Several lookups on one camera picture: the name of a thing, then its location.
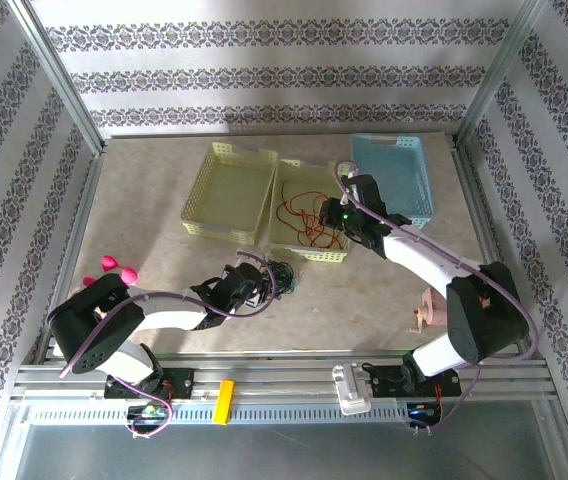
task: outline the yellow block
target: yellow block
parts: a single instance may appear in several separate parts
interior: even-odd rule
[[[215,411],[213,412],[213,423],[217,423],[218,425],[226,425],[228,423],[234,389],[235,382],[233,380],[222,380],[220,393],[217,396],[217,403],[215,404]]]

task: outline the black cable bundle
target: black cable bundle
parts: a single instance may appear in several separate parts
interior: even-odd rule
[[[293,267],[286,262],[275,262],[273,260],[269,260],[268,266],[271,267],[275,277],[275,298],[280,298],[280,296],[286,293],[293,293],[293,290],[295,290],[295,272]],[[262,298],[267,298],[271,294],[271,280],[266,271],[262,274],[262,285]]]

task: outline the plastic basket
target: plastic basket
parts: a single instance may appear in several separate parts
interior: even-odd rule
[[[375,178],[388,213],[423,228],[435,213],[422,142],[406,135],[355,134],[351,158],[360,173]]]
[[[333,165],[329,167],[309,166],[299,160],[281,160],[278,162],[273,181],[268,225],[268,245],[271,250],[290,252],[309,260],[321,262],[341,262],[344,260],[348,253],[350,241],[342,233],[339,234],[338,238],[343,248],[340,248],[337,243],[330,249],[300,246],[295,231],[284,225],[276,216],[277,207],[282,203],[282,187],[284,187],[285,198],[287,199],[311,190],[325,193],[329,197],[341,197],[342,193],[333,177],[333,168]],[[314,197],[310,195],[299,197],[295,200],[295,209],[312,211],[313,199]],[[280,217],[296,227],[303,227],[302,220],[288,213],[285,208],[280,210]]]
[[[181,220],[189,233],[255,245],[277,165],[277,152],[214,142]]]

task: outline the light blue basket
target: light blue basket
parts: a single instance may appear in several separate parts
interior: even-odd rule
[[[388,213],[408,217],[417,228],[433,218],[431,186],[419,137],[355,134],[351,136],[351,159],[360,173],[375,178]]]

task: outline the pink object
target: pink object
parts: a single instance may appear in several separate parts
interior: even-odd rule
[[[137,272],[131,267],[124,267],[122,269],[122,281],[126,285],[134,285],[137,282]]]
[[[111,257],[110,255],[104,255],[102,257],[102,268],[105,272],[117,267],[119,267],[119,264],[117,263],[117,260],[115,260],[115,257]]]
[[[422,294],[422,307],[414,310],[417,315],[417,329],[411,331],[422,332],[422,323],[428,325],[446,325],[446,299],[434,288],[427,288]]]

